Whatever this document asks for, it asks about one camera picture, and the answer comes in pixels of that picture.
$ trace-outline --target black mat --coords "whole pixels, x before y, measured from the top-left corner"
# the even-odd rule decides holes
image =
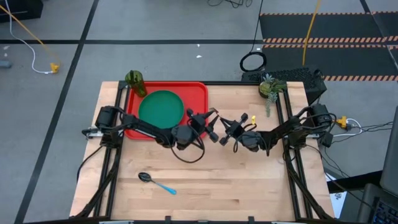
[[[311,18],[312,14],[263,14],[260,17],[263,39],[265,42],[273,43],[280,43],[283,38],[287,39],[285,42],[289,41],[289,38],[296,38],[297,41],[299,38],[303,39],[307,35]],[[311,37],[314,38],[314,42],[315,38],[318,38],[316,42],[322,38],[322,43],[382,41],[379,28],[370,13],[317,14]]]
[[[390,52],[394,57],[394,59],[396,60],[396,62],[398,62],[398,45],[390,45],[388,46],[388,48],[390,49]]]
[[[388,42],[398,41],[398,12],[376,12],[374,17],[381,22],[379,24]]]
[[[302,66],[302,45],[265,45],[262,51],[267,55],[266,70]],[[317,66],[326,80],[394,80],[398,76],[385,45],[309,45],[305,64]]]

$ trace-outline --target wooden tabletop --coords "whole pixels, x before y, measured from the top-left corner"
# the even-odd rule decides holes
[[[296,114],[307,106],[304,87],[299,82],[288,82],[287,85],[292,111]],[[102,83],[93,123],[102,106],[114,105],[117,86],[117,82]],[[264,131],[279,125],[275,105],[271,107],[271,116],[266,117],[265,99],[259,96],[256,86],[207,88],[209,108],[216,108],[222,117],[238,120],[243,113],[247,113],[249,118],[256,115],[257,130]],[[283,97],[281,103],[286,120]],[[220,122],[215,125],[215,132],[220,138],[225,135]],[[251,152],[242,146],[233,153],[232,138],[225,146],[211,142],[208,136],[203,142],[206,146],[203,159],[186,164],[176,159],[170,149],[154,141],[124,138],[111,218],[164,220],[170,215],[172,220],[245,221],[248,216],[254,216],[256,221],[294,220],[281,141],[272,148],[269,157],[265,151]],[[97,149],[99,143],[99,138],[89,140],[85,157]],[[312,139],[308,139],[307,144],[318,147]],[[70,215],[80,212],[97,190],[104,152],[100,151],[82,168]],[[309,191],[324,210],[334,216],[319,153],[310,147],[301,152]],[[201,150],[190,146],[177,153],[182,158],[193,160]],[[155,184],[141,182],[137,174],[143,171],[159,183],[177,190],[177,195],[171,195]],[[297,192],[300,213],[305,217],[302,194],[298,188]],[[101,214],[104,214],[105,205],[103,203]]]

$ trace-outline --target black ring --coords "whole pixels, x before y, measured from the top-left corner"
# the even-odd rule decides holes
[[[258,68],[255,68],[253,70],[247,70],[243,67],[243,62],[251,55],[260,55],[262,57],[262,65],[260,65]],[[239,66],[241,67],[241,70],[244,72],[255,72],[255,71],[260,71],[263,68],[265,68],[267,65],[267,57],[264,53],[262,52],[249,52],[247,55],[245,55],[242,59],[241,62],[239,63]]]

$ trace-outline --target yellow connector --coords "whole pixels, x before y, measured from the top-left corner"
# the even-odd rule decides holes
[[[54,63],[51,63],[50,66],[51,66],[51,71],[52,71],[52,73],[58,73],[58,71],[59,71],[59,69],[60,69],[60,66],[59,66],[59,65],[56,65],[56,64],[54,64]]]
[[[341,119],[337,119],[336,123],[338,123],[341,128],[347,128],[347,117],[342,116]]]

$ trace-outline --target red tray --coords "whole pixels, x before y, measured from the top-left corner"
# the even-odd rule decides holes
[[[195,114],[206,113],[208,111],[208,92],[207,87],[200,82],[145,82],[147,92],[152,93],[157,90],[170,90],[181,97],[184,103],[185,114],[180,124],[186,124],[188,116],[186,110],[192,109]],[[129,101],[127,104],[127,114],[134,114],[138,117],[139,105],[143,98],[130,91]],[[133,130],[127,130],[126,136],[129,139],[148,140],[152,139],[146,135]]]

